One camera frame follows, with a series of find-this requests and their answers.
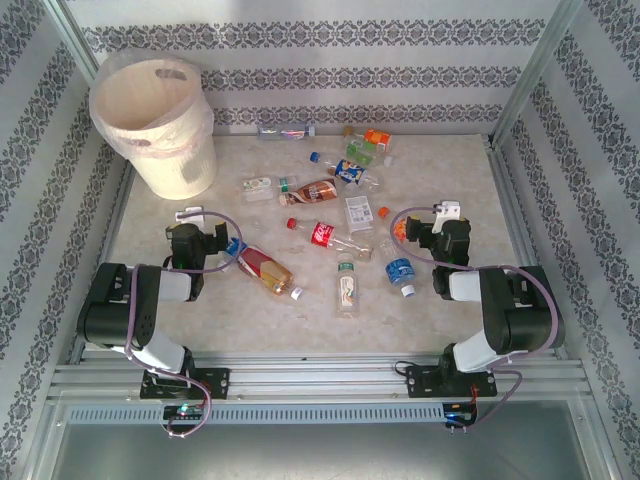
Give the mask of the Coca-Cola bottle red cap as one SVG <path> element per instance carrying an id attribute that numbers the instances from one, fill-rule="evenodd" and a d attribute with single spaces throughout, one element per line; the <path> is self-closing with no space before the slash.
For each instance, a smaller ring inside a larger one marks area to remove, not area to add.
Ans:
<path id="1" fill-rule="evenodd" d="M 301 220 L 290 217 L 286 227 L 310 244 L 339 253 L 351 254 L 355 259 L 368 262 L 373 248 L 366 242 L 354 240 L 332 224 L 319 220 Z"/>

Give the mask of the cream plastic waste bin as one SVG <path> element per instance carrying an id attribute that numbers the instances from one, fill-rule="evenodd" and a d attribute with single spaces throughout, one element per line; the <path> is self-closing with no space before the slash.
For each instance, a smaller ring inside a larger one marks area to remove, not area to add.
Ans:
<path id="1" fill-rule="evenodd" d="M 202 193 L 217 175 L 213 132 L 171 156 L 124 158 L 131 162 L 152 192 L 169 200 L 188 199 Z"/>

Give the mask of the clear Ganten water bottle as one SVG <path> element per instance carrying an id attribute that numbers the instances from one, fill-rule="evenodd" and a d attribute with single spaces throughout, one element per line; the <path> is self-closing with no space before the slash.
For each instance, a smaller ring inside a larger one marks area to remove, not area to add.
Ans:
<path id="1" fill-rule="evenodd" d="M 265 141 L 297 141 L 314 137 L 315 135 L 315 126 L 306 123 L 261 124 L 257 127 L 258 139 Z"/>

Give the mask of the green label bottle white cap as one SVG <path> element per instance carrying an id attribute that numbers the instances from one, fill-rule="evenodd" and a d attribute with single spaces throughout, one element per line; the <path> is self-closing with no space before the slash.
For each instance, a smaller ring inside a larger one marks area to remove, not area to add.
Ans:
<path id="1" fill-rule="evenodd" d="M 393 156 L 384 151 L 379 151 L 375 144 L 361 140 L 352 140 L 347 144 L 346 156 L 349 161 L 363 168 L 378 164 L 389 167 L 394 161 Z"/>

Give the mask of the clear bottle floral label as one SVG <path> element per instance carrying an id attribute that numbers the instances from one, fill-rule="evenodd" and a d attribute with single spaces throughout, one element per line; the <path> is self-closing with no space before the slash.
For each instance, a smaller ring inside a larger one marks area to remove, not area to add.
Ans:
<path id="1" fill-rule="evenodd" d="M 259 176 L 242 182 L 242 194 L 247 202 L 271 200 L 298 188 L 296 176 Z"/>

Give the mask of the tall bottle white green label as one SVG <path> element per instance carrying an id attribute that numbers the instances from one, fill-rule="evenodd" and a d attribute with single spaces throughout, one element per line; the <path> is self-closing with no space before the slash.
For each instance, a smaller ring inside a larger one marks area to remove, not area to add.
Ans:
<path id="1" fill-rule="evenodd" d="M 338 254 L 337 274 L 337 314 L 342 318 L 354 319 L 359 312 L 359 286 L 355 260 L 351 254 Z"/>

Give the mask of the blue label bottle white cap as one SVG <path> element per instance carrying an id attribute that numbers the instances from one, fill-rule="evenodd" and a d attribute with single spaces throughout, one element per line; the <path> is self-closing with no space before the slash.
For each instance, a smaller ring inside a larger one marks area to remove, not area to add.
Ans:
<path id="1" fill-rule="evenodd" d="M 414 286 L 415 271 L 410 260 L 401 255 L 394 242 L 388 238 L 380 245 L 387 278 L 407 298 L 416 293 Z"/>

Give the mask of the clear bottle white square label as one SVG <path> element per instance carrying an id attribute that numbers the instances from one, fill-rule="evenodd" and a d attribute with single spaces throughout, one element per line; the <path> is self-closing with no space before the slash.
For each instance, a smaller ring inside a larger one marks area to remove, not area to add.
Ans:
<path id="1" fill-rule="evenodd" d="M 373 228 L 374 217 L 366 196 L 347 197 L 345 199 L 345 213 L 351 234 L 370 231 Z"/>

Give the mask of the Pepsi bottle blue cap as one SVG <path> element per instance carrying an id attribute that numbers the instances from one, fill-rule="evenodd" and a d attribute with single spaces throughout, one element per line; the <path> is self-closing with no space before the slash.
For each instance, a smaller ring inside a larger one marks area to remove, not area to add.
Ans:
<path id="1" fill-rule="evenodd" d="M 334 157 L 313 151 L 309 156 L 309 161 L 345 184 L 369 191 L 378 190 L 382 186 L 381 181 L 372 175 L 368 169 L 341 156 Z"/>

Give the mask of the aluminium side rail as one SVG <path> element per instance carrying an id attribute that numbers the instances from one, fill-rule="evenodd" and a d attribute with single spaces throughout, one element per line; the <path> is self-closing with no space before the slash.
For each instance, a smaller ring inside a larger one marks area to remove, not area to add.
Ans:
<path id="1" fill-rule="evenodd" d="M 117 226 L 119 225 L 123 207 L 126 204 L 125 197 L 128 195 L 128 192 L 131 188 L 133 176 L 133 167 L 131 163 L 128 162 L 126 167 L 122 171 L 122 175 L 117 185 L 115 196 L 113 198 L 113 202 L 109 211 L 109 216 L 107 218 L 106 230 L 103 232 L 101 246 L 94 263 L 93 273 L 97 272 L 100 264 L 104 262 L 110 255 L 112 244 L 114 242 L 114 236 L 116 235 L 115 231 Z M 73 330 L 70 346 L 68 348 L 66 356 L 64 357 L 64 363 L 66 365 L 76 365 L 80 362 L 84 351 L 84 344 L 85 341 L 79 338 L 79 334 L 76 332 L 76 330 Z"/>
<path id="2" fill-rule="evenodd" d="M 484 138 L 483 141 L 515 258 L 519 265 L 539 264 L 535 245 L 501 151 L 492 146 L 489 138 Z"/>

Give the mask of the red label tea bottle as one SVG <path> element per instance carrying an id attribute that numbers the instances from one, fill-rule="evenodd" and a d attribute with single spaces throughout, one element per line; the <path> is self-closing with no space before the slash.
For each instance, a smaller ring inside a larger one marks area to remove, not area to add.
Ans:
<path id="1" fill-rule="evenodd" d="M 226 253 L 231 257 L 237 255 L 238 268 L 248 276 L 259 280 L 272 294 L 288 295 L 293 300 L 301 297 L 303 289 L 295 284 L 293 273 L 258 247 L 247 245 L 238 237 L 232 237 Z"/>

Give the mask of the aluminium frame post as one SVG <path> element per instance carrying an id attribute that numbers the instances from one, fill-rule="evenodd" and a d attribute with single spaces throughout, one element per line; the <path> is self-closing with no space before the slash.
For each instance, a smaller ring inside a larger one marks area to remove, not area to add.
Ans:
<path id="1" fill-rule="evenodd" d="M 583 3 L 584 0 L 558 1 L 531 57 L 498 118 L 495 128 L 488 136 L 489 144 L 494 149 L 504 142 L 506 136 L 511 131 L 529 95 L 544 73 L 559 42 L 566 34 Z"/>
<path id="2" fill-rule="evenodd" d="M 78 25 L 66 0 L 41 0 L 62 41 L 67 46 L 83 78 L 91 86 L 97 76 L 99 63 Z"/>

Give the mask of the translucent plastic bin liner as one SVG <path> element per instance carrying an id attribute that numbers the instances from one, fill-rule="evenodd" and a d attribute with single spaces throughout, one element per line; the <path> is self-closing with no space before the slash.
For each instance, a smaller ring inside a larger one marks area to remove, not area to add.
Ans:
<path id="1" fill-rule="evenodd" d="M 166 52 L 108 55 L 89 93 L 99 133 L 126 158 L 167 157 L 213 132 L 200 69 Z"/>

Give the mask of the brown Nescafe coffee bottle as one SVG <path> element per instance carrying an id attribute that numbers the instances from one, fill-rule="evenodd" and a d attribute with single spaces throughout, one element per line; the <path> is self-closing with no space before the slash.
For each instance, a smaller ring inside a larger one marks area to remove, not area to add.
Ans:
<path id="1" fill-rule="evenodd" d="M 333 179 L 323 179 L 308 183 L 302 187 L 279 195 L 281 206 L 298 204 L 316 204 L 338 198 L 338 191 Z"/>

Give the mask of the orange cap soda bottle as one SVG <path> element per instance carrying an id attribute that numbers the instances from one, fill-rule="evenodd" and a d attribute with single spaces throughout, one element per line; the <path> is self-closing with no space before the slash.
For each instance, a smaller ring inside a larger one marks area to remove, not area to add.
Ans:
<path id="1" fill-rule="evenodd" d="M 406 240 L 406 223 L 407 218 L 401 218 L 397 221 L 393 221 L 394 213 L 386 206 L 382 206 L 378 210 L 378 218 L 381 221 L 381 226 L 386 233 L 390 228 L 393 228 L 393 235 L 399 243 L 404 243 Z"/>

